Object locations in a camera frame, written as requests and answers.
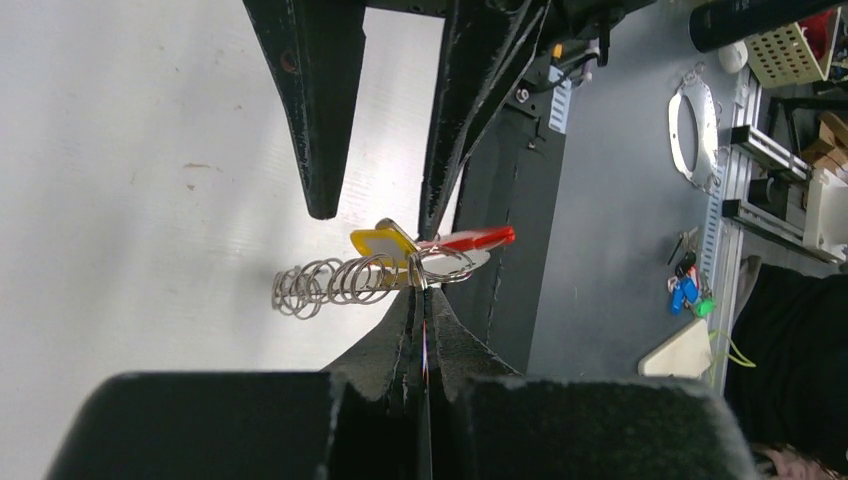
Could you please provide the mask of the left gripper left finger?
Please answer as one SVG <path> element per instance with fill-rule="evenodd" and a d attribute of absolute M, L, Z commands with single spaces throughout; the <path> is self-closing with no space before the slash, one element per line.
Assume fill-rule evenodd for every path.
<path fill-rule="evenodd" d="M 130 372 L 84 402 L 52 479 L 401 479 L 414 471 L 403 289 L 322 370 Z"/>

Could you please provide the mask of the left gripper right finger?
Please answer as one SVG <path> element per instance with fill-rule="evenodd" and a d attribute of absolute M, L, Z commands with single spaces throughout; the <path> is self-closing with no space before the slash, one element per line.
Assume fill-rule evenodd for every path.
<path fill-rule="evenodd" d="M 512 374 L 423 293 L 427 479 L 754 479 L 726 404 L 696 380 Z"/>

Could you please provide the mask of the red handled keyring holder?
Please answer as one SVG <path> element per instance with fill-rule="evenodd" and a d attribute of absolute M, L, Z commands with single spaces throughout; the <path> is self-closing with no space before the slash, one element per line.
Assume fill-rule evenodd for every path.
<path fill-rule="evenodd" d="M 449 233 L 434 240 L 413 240 L 394 220 L 384 218 L 372 229 L 394 228 L 417 252 L 408 266 L 388 267 L 375 257 L 325 258 L 275 274 L 271 307 L 300 320 L 315 317 L 326 305 L 372 305 L 393 291 L 463 282 L 490 259 L 490 251 L 512 244 L 511 226 Z"/>

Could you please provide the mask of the yellow key tag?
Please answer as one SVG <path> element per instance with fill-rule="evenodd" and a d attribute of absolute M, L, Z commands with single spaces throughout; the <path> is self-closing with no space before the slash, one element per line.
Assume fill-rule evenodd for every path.
<path fill-rule="evenodd" d="M 394 228 L 360 229 L 350 233 L 350 241 L 363 257 L 375 257 L 388 267 L 405 269 L 416 245 Z"/>

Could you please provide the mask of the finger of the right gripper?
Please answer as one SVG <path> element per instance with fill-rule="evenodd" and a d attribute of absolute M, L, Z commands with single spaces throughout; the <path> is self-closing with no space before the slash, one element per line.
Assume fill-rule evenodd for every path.
<path fill-rule="evenodd" d="M 448 1 L 421 184 L 418 234 L 435 237 L 459 174 L 507 97 L 555 43 L 593 40 L 633 1 Z"/>
<path fill-rule="evenodd" d="M 361 1 L 247 1 L 282 100 L 309 215 L 337 214 L 366 36 Z"/>

